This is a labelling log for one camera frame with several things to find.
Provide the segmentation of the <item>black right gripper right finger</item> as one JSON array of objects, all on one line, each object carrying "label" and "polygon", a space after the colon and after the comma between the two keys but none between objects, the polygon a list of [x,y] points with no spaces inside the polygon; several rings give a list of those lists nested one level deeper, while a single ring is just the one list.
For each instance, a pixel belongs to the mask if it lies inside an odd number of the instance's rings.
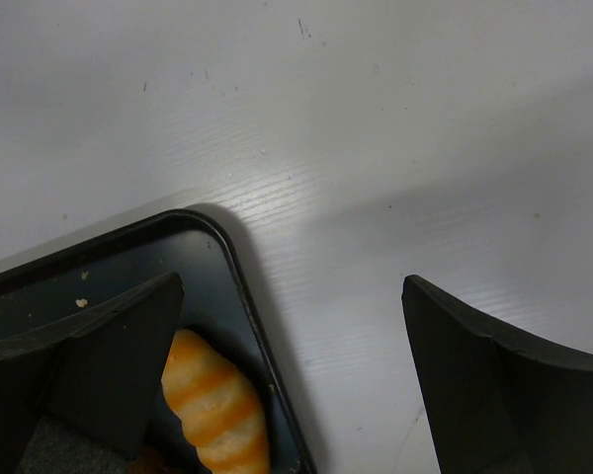
[{"label": "black right gripper right finger", "polygon": [[404,321],[444,473],[593,473],[593,355],[408,276]]}]

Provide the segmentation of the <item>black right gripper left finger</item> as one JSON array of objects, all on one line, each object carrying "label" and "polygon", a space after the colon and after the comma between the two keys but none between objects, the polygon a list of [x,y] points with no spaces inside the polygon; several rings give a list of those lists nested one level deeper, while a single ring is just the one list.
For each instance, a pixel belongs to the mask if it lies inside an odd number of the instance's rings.
[{"label": "black right gripper left finger", "polygon": [[124,473],[184,299],[175,273],[0,340],[0,473]]}]

